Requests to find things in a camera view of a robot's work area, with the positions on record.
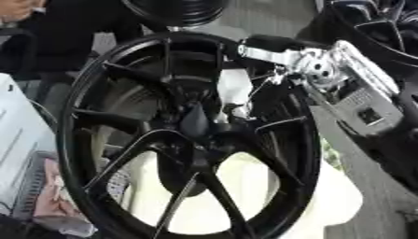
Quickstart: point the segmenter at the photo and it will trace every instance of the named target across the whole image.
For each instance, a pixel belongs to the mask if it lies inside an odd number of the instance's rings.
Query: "gray floor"
[[[234,38],[245,33],[294,36],[314,14],[314,0],[235,0],[210,32]],[[95,48],[103,52],[113,44],[112,38],[100,35]],[[397,211],[418,207],[417,198],[360,152],[327,114],[315,111],[321,133],[342,153],[347,175],[365,198],[358,215],[345,225],[329,228],[327,239],[406,238],[405,224]]]

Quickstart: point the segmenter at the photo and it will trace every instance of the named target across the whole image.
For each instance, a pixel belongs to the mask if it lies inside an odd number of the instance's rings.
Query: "black wheel rim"
[[[298,170],[294,174],[289,173],[279,161],[266,153],[264,148],[260,148],[259,145],[254,144],[252,140],[240,139],[238,142],[235,139],[236,135],[234,131],[226,131],[222,127],[216,133],[216,137],[221,137],[222,141],[231,140],[236,145],[250,148],[251,154],[259,159],[263,159],[261,160],[262,162],[266,163],[281,179],[284,178],[288,182],[284,185],[286,196],[283,193],[277,192],[270,203],[249,221],[245,221],[239,209],[231,200],[228,192],[225,191],[222,184],[216,178],[216,175],[207,170],[208,168],[205,166],[203,168],[191,168],[187,183],[182,190],[174,194],[166,213],[161,218],[157,227],[148,226],[144,222],[136,219],[130,213],[123,210],[108,194],[101,191],[103,189],[101,187],[103,182],[123,164],[128,162],[133,154],[136,155],[139,151],[144,150],[144,148],[161,153],[162,150],[156,146],[158,145],[157,143],[161,143],[160,139],[162,137],[173,138],[175,141],[182,140],[187,143],[190,141],[189,138],[179,132],[167,128],[139,134],[137,130],[141,127],[139,127],[140,124],[137,120],[132,121],[132,119],[109,115],[103,112],[94,112],[86,108],[91,92],[95,91],[97,96],[97,88],[95,87],[100,85],[100,80],[103,80],[103,75],[109,72],[114,77],[138,78],[139,76],[142,79],[141,84],[150,86],[150,89],[165,91],[166,94],[170,95],[170,90],[167,90],[164,85],[165,83],[160,80],[163,77],[159,77],[157,82],[155,82],[154,77],[149,76],[147,72],[138,70],[133,72],[127,69],[126,65],[127,62],[132,62],[130,56],[136,51],[144,50],[149,46],[159,45],[165,52],[165,58],[163,59],[164,76],[169,75],[170,70],[167,67],[169,67],[171,62],[171,54],[166,50],[170,50],[170,46],[176,42],[185,43],[191,48],[196,46],[203,48],[204,46],[213,46],[214,50],[211,51],[214,51],[216,71],[219,70],[219,67],[222,67],[225,55],[229,59],[235,60],[237,64],[248,65],[248,63],[242,61],[234,53],[237,48],[235,42],[217,36],[192,33],[147,36],[113,49],[96,60],[83,71],[70,93],[63,109],[57,134],[61,170],[70,194],[80,210],[93,224],[115,238],[211,239],[270,238],[279,236],[293,225],[310,201],[314,192],[314,186],[316,185],[320,164],[319,140],[314,120],[310,114],[309,107],[303,101],[301,90],[292,85],[285,84],[280,89],[283,97],[286,98],[286,104],[293,106],[289,111],[292,111],[296,115],[289,119],[277,119],[269,124],[259,125],[257,131],[258,133],[269,130],[282,131],[287,127],[291,127],[291,132],[297,132],[297,135],[293,135],[286,140],[286,142],[291,142],[289,144],[294,147],[295,152],[298,152],[294,156],[295,160],[299,162]],[[261,99],[259,101],[263,101],[262,97],[270,96],[266,94],[260,97]],[[175,104],[170,107],[170,110],[177,110]],[[261,108],[260,110],[269,111],[270,109]],[[89,165],[89,162],[93,162],[90,149],[91,143],[89,139],[91,136],[89,134],[89,128],[93,127],[94,124],[111,126],[136,135],[136,138],[131,141],[131,144],[125,148],[127,150],[120,152],[116,156],[114,163],[111,163],[113,166],[106,167],[100,174],[94,173],[91,170],[94,167]],[[184,198],[184,195],[187,194],[190,185],[196,180],[203,183],[226,209],[226,212],[230,216],[232,226],[229,231],[207,235],[184,235],[167,232],[166,225],[173,215],[173,211],[175,211],[181,199]]]

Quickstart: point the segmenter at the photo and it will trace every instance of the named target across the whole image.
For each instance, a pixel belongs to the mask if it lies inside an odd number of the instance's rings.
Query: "white plastic part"
[[[55,151],[55,136],[6,74],[0,74],[0,135],[0,202],[11,207],[32,153]],[[9,212],[0,207],[0,213]]]
[[[154,153],[146,153],[131,164],[131,213],[155,226],[172,194],[160,183]],[[246,219],[256,215],[269,199],[269,169],[248,154],[239,153],[225,161],[217,172]],[[322,162],[313,199],[295,225],[281,239],[324,238],[326,226],[349,221],[363,204],[363,197],[351,180]],[[170,232],[205,234],[230,226],[228,216],[208,192],[187,198],[170,224]]]
[[[225,105],[246,105],[253,90],[253,83],[245,69],[224,69],[217,82],[217,93],[222,103],[216,122],[227,122],[228,117],[223,112]],[[246,107],[238,112],[237,117],[246,118],[249,113]]]
[[[363,195],[341,171],[322,162],[313,199],[300,219],[280,239],[324,239],[326,226],[351,220],[363,204]]]

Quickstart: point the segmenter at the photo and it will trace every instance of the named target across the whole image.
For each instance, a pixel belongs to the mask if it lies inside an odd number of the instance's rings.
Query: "wheel spoke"
[[[161,147],[159,144],[152,144],[146,147],[146,150],[156,152],[157,154],[161,155],[164,158],[170,159],[171,161],[178,162],[178,159],[175,155],[170,153],[168,150]]]
[[[161,81],[161,77],[153,75],[147,71],[133,69],[129,66],[121,65],[118,63],[103,63],[104,69],[107,74],[113,79],[129,78],[140,80],[144,85],[159,85],[160,87],[168,87],[167,84],[164,84]]]
[[[199,179],[227,211],[235,238],[255,239],[256,237],[253,229],[247,223],[240,209],[230,197],[230,194],[215,173],[202,173],[199,175]]]
[[[266,148],[259,145],[249,145],[247,148],[256,158],[265,163],[280,179],[287,181],[291,187],[302,187],[303,183],[279,159],[274,157]]]
[[[278,130],[278,129],[284,127],[284,126],[285,127],[289,126],[291,124],[301,124],[306,120],[307,120],[306,116],[300,116],[300,117],[295,117],[295,118],[291,118],[291,119],[282,119],[282,120],[278,120],[276,122],[267,123],[267,124],[264,124],[262,126],[257,127],[256,128],[256,134],[268,133],[268,132],[271,132],[271,131]]]
[[[135,134],[138,129],[145,127],[139,119],[125,117],[115,113],[76,108],[74,109],[74,115],[83,126],[105,125],[127,134]]]
[[[296,175],[279,159],[270,153],[268,149],[253,139],[254,136],[223,132],[213,136],[217,142],[229,142],[237,151],[248,152],[261,162],[266,164],[279,178],[286,180],[289,186],[299,188],[303,186]]]
[[[166,39],[164,41],[164,76],[168,77],[172,73],[172,57],[171,57],[171,40]]]
[[[190,194],[191,190],[193,190],[193,187],[196,185],[196,176],[197,174],[192,174],[191,177],[187,180],[184,188],[172,196],[159,222],[157,223],[156,231],[152,237],[153,239],[157,239],[162,232],[168,231],[168,226],[174,216],[175,211],[177,211],[180,204],[183,203],[186,197],[188,197]]]
[[[154,130],[136,137],[128,146],[124,147],[124,149],[116,155],[115,159],[111,159],[104,170],[97,174],[84,187],[84,190],[91,194],[96,193],[98,186],[103,186],[121,167],[134,159],[137,155],[145,152],[147,146],[158,143],[161,139],[169,138],[174,135],[178,137],[180,134],[170,130]]]

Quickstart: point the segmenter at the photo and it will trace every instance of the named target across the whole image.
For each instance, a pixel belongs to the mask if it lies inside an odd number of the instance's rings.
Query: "silver machine arm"
[[[269,79],[273,84],[280,84],[286,75],[299,74],[295,82],[354,134],[381,134],[403,118],[392,101],[399,94],[395,81],[347,41],[338,41],[328,50],[271,52],[245,43],[238,50],[245,58],[280,67]]]

